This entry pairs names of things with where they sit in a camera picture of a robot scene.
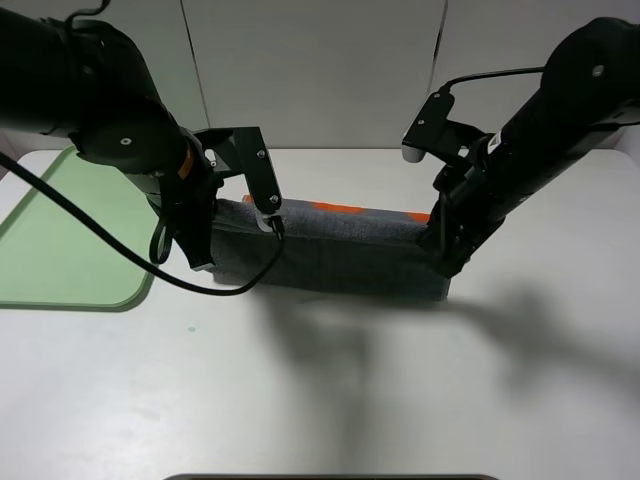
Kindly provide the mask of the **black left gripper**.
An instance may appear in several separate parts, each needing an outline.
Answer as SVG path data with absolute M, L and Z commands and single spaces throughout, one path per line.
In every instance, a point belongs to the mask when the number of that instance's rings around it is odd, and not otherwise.
M 130 181 L 158 217 L 148 248 L 151 263 L 165 263 L 172 245 L 177 244 L 189 267 L 204 271 L 215 265 L 211 227 L 221 183 L 193 132 L 184 130 L 182 136 L 185 153 L 176 165 L 132 175 Z

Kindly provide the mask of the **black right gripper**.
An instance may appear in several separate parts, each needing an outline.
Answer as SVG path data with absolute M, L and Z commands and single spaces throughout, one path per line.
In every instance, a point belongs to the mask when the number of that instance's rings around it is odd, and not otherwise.
M 445 278 L 461 272 L 506 216 L 543 185 L 536 136 L 485 136 L 460 166 L 447 166 L 434 186 L 439 198 L 419 245 Z

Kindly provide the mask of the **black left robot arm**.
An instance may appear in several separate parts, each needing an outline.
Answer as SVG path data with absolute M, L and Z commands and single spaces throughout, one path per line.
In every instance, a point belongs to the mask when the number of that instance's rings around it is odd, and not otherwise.
M 203 148 L 164 106 L 135 43 L 88 15 L 2 10 L 1 125 L 66 137 L 81 159 L 119 171 L 158 217 L 152 262 L 176 241 L 192 269 L 208 269 L 218 185 Z

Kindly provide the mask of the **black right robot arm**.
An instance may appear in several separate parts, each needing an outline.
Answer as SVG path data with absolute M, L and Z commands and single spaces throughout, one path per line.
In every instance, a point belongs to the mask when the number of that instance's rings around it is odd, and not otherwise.
M 639 27 L 600 17 L 566 37 L 531 98 L 496 133 L 438 153 L 438 200 L 418 244 L 457 275 L 506 216 L 618 130 L 639 123 Z

